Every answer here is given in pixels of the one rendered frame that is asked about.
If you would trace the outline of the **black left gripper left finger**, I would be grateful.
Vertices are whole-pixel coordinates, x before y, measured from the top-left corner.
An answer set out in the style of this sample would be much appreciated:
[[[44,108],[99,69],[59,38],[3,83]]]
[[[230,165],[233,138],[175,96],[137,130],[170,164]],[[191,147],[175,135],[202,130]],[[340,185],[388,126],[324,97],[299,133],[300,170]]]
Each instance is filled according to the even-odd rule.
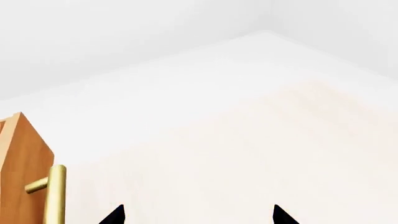
[[[124,205],[119,205],[99,224],[124,224],[126,219]]]

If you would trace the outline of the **wooden cabinet door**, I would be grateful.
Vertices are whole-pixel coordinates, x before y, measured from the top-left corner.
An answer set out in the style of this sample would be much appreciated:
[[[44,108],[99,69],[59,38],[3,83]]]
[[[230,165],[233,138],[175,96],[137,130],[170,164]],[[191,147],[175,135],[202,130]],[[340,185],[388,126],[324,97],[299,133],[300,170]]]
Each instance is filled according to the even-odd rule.
[[[53,160],[23,113],[0,120],[0,224],[42,224],[46,191],[25,186],[47,177]]]

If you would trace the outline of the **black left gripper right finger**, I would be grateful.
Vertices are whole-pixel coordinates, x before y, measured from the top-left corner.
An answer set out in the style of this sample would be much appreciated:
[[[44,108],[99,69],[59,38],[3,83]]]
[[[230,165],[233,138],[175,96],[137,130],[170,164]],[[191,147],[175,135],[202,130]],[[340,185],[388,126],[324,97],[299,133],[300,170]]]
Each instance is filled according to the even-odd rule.
[[[272,219],[274,224],[299,224],[296,220],[294,220],[294,218],[292,218],[292,216],[290,216],[278,205],[274,205]]]

